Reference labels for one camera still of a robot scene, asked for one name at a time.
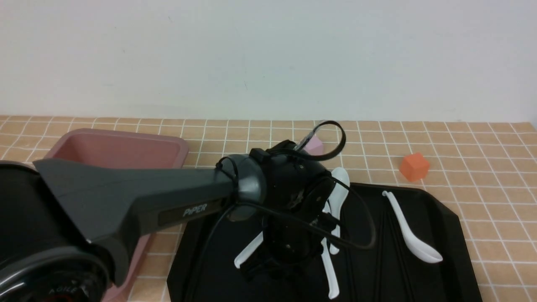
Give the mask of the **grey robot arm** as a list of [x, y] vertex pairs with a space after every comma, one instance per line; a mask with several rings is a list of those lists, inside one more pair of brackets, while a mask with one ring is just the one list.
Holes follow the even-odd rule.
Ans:
[[101, 302], [126, 281], [141, 237], [220, 214], [261, 215], [261, 266], [287, 270], [320, 253], [334, 191], [290, 141], [223, 157], [212, 169], [113, 169], [61, 159], [1, 162], [2, 302]]

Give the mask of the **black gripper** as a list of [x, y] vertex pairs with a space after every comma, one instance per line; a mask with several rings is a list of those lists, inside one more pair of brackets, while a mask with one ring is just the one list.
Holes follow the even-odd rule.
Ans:
[[[270, 149], [254, 148], [249, 155], [260, 164], [266, 180], [263, 206], [330, 231], [323, 225], [325, 202], [335, 183], [331, 173], [317, 161], [290, 155], [295, 143], [282, 141]], [[320, 258], [322, 235], [313, 234], [293, 222], [256, 210], [242, 231], [242, 250], [263, 232], [263, 243], [241, 265], [247, 281], [283, 280], [300, 276]]]

